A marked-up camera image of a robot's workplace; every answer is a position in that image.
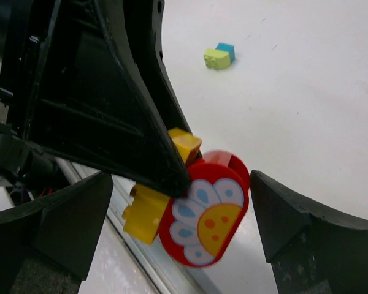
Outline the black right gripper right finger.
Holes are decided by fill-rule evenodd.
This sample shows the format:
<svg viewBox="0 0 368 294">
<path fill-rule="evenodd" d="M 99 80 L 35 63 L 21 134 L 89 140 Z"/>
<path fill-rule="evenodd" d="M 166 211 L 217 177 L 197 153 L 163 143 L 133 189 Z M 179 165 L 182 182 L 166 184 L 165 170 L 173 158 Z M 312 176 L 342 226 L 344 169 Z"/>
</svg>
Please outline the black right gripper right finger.
<svg viewBox="0 0 368 294">
<path fill-rule="evenodd" d="M 368 220 L 253 170 L 251 197 L 279 293 L 368 293 Z"/>
</svg>

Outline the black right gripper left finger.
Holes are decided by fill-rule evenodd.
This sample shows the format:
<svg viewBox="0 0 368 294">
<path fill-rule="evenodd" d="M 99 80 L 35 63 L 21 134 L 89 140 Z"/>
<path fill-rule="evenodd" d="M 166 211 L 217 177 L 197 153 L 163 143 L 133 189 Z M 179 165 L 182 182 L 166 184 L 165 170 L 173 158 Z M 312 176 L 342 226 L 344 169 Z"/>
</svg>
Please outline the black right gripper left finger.
<svg viewBox="0 0 368 294">
<path fill-rule="evenodd" d="M 0 211 L 0 293 L 78 293 L 112 190 L 112 177 L 99 172 Z"/>
</svg>

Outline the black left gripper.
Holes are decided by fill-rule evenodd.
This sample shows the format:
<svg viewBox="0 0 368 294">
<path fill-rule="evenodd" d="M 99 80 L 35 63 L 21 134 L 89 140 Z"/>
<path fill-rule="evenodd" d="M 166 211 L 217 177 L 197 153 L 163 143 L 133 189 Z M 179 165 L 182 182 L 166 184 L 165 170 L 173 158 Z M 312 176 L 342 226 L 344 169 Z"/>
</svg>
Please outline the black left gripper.
<svg viewBox="0 0 368 294">
<path fill-rule="evenodd" d="M 29 138 L 61 1 L 0 1 L 0 187 L 15 202 L 61 187 L 56 160 Z"/>
</svg>

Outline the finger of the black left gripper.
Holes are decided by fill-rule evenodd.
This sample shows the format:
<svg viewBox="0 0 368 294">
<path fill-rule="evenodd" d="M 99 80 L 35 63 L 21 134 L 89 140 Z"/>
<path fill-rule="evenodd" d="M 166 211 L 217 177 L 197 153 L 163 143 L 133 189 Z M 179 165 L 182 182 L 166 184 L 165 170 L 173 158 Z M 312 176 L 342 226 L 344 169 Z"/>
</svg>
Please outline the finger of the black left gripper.
<svg viewBox="0 0 368 294">
<path fill-rule="evenodd" d="M 163 1 L 55 1 L 21 137 L 178 198 L 190 176 L 169 129 L 189 130 L 163 63 Z"/>
</svg>

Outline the yellow lego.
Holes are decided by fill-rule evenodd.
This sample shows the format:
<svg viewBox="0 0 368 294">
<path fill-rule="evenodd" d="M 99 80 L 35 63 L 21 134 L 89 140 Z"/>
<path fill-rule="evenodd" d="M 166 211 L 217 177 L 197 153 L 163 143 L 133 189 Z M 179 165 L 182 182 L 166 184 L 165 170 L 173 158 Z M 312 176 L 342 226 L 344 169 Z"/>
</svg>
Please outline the yellow lego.
<svg viewBox="0 0 368 294">
<path fill-rule="evenodd" d="M 183 163 L 189 166 L 199 153 L 202 139 L 179 128 L 168 131 Z M 157 234 L 161 219 L 170 197 L 141 184 L 135 184 L 131 191 L 132 203 L 128 205 L 122 218 L 123 231 L 139 241 L 151 245 Z"/>
</svg>

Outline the red flower lego brick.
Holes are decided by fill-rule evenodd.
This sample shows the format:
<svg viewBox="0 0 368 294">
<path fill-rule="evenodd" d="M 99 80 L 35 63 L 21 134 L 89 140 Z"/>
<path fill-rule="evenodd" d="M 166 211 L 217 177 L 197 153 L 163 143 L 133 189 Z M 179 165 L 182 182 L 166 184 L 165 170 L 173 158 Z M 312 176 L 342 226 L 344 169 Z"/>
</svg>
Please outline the red flower lego brick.
<svg viewBox="0 0 368 294">
<path fill-rule="evenodd" d="M 222 258 L 245 216 L 250 175 L 227 151 L 205 153 L 188 171 L 191 184 L 182 198 L 170 199 L 159 238 L 176 262 L 203 268 Z"/>
</svg>

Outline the lime green lego brick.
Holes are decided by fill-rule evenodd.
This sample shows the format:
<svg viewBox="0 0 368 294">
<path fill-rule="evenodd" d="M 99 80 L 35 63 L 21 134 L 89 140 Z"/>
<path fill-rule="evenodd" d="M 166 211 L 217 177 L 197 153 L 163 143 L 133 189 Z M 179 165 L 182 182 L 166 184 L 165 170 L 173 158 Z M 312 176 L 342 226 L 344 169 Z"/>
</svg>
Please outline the lime green lego brick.
<svg viewBox="0 0 368 294">
<path fill-rule="evenodd" d="M 208 48 L 204 52 L 204 61 L 209 69 L 223 70 L 231 65 L 230 55 L 227 51 Z"/>
</svg>

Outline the small blue lego brick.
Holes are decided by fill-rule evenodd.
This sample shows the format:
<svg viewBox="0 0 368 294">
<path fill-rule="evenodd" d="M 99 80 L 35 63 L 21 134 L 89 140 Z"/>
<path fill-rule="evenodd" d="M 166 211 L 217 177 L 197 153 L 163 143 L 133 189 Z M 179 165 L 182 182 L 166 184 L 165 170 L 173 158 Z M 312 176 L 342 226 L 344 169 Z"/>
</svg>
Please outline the small blue lego brick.
<svg viewBox="0 0 368 294">
<path fill-rule="evenodd" d="M 230 58 L 230 62 L 233 63 L 233 61 L 235 60 L 236 56 L 235 56 L 235 49 L 234 46 L 228 43 L 223 43 L 220 42 L 216 48 L 216 50 L 220 50 L 220 51 L 224 51 L 227 52 L 229 54 L 229 58 Z"/>
</svg>

